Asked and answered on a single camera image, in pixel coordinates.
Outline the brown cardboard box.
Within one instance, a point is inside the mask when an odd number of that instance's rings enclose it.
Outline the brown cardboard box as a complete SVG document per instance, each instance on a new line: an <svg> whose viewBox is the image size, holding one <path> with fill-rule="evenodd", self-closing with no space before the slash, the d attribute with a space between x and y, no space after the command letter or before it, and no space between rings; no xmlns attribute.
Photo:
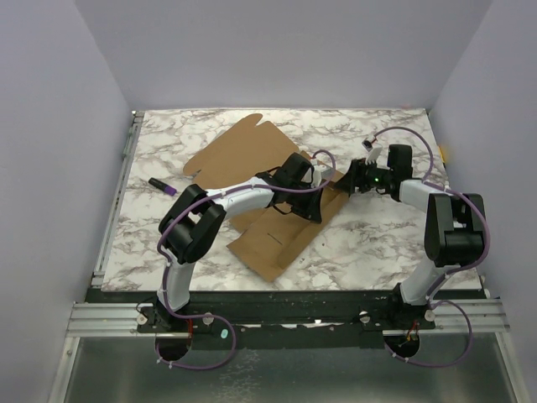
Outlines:
<svg viewBox="0 0 537 403"><path fill-rule="evenodd" d="M226 110L199 133L186 133L184 175L238 232L227 248L267 282L279 278L347 204L315 178L330 160L274 121L273 111Z"/></svg>

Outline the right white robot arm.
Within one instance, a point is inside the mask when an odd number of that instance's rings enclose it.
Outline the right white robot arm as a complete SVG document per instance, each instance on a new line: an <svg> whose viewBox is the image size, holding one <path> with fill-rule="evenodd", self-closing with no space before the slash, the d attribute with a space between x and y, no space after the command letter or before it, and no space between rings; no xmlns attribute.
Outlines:
<svg viewBox="0 0 537 403"><path fill-rule="evenodd" d="M385 308L387 322L404 328L457 270L475 266L486 251L482 197L437 189L414 177L413 150L405 144L388 147L387 166L378 166L379 147L366 158L353 160L335 188L348 195L375 190L425 214L425 257L394 293L398 300Z"/></svg>

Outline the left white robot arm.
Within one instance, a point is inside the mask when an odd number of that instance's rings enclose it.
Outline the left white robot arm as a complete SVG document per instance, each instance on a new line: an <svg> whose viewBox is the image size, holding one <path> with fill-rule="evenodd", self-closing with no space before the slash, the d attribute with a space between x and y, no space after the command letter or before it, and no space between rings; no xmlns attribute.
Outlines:
<svg viewBox="0 0 537 403"><path fill-rule="evenodd" d="M224 222L285 203L292 214L320 223L322 192L335 173L334 156L321 149L310 159L293 153L282 165L234 186L207 190L187 186L159 224L156 250L165 258L157 291L159 325L170 332L183 326L196 262L211 249Z"/></svg>

